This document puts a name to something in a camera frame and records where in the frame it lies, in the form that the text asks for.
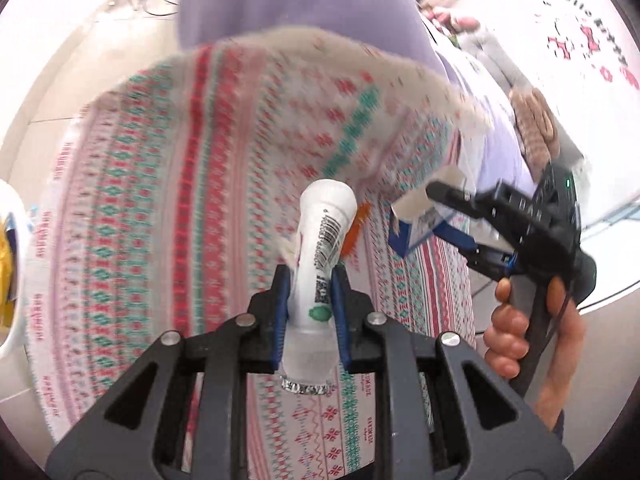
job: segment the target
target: human hand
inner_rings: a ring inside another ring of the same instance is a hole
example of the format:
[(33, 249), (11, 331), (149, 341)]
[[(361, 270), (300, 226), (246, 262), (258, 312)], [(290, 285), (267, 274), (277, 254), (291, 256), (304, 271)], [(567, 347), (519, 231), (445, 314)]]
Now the human hand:
[[(484, 332), (484, 343), (488, 347), (484, 358), (498, 375), (506, 379), (512, 379), (520, 373), (518, 361), (529, 351), (524, 339), (529, 319), (508, 303), (510, 293), (511, 282), (507, 278), (500, 280), (495, 288), (495, 297), (502, 304), (494, 310), (492, 324)], [(562, 280), (552, 279), (546, 293), (546, 307), (553, 317), (562, 308), (565, 295)], [(574, 300), (570, 300), (558, 327), (558, 342), (551, 366), (534, 407), (536, 414), (550, 430), (556, 425), (568, 397), (585, 335), (586, 324)]]

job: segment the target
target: metal screw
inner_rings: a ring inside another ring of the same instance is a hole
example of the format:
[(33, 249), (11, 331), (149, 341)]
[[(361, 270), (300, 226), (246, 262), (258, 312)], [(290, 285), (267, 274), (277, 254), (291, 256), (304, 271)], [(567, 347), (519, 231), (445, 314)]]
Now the metal screw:
[(458, 346), (460, 344), (460, 336), (455, 332), (445, 332), (440, 336), (443, 345)]
[(386, 323), (386, 316), (382, 312), (370, 312), (367, 314), (367, 323), (373, 326), (380, 326)]
[(255, 323), (255, 316), (253, 314), (249, 314), (248, 312), (244, 314), (240, 314), (240, 316), (236, 317), (236, 325), (241, 326), (243, 328), (253, 326)]
[(164, 346), (173, 346), (180, 342), (180, 334), (175, 330), (169, 330), (160, 336), (160, 342)]

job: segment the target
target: tile floor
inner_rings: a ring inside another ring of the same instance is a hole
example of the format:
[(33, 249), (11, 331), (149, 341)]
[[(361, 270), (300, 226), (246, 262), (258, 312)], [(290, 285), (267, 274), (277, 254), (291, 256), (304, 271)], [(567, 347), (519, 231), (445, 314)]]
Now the tile floor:
[[(151, 16), (139, 2), (113, 2), (96, 17), (62, 66), (24, 134), (8, 182), (28, 210), (38, 205), (66, 127), (82, 105), (136, 70), (178, 51), (174, 15)], [(148, 0), (146, 9), (169, 14), (177, 7)], [(53, 442), (32, 389), (23, 349), (0, 362), (0, 377), (0, 416), (24, 449), (43, 465)]]

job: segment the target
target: white container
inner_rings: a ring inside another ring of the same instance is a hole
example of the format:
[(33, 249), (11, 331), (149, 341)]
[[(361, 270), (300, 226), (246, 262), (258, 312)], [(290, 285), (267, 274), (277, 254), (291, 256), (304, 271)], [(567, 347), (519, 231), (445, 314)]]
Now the white container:
[(331, 273), (357, 209), (351, 188), (336, 180), (316, 180), (300, 197), (281, 363), (283, 386), (296, 393), (322, 393), (340, 359)]

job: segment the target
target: red and green patterned fabric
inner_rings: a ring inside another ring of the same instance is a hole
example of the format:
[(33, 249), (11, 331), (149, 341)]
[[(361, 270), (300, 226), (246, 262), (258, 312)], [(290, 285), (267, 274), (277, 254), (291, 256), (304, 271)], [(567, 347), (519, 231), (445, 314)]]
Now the red and green patterned fabric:
[[(159, 334), (244, 312), (318, 178), (372, 205), (346, 261), (354, 288), (414, 332), (473, 342), (463, 259), (431, 239), (403, 260), (386, 240), (390, 204), (482, 136), (479, 110), (408, 60), (296, 28), (172, 57), (98, 97), (60, 150), (22, 286), (54, 439)], [(333, 380), (312, 397), (250, 377), (251, 478), (335, 479), (372, 460), (373, 377)]]

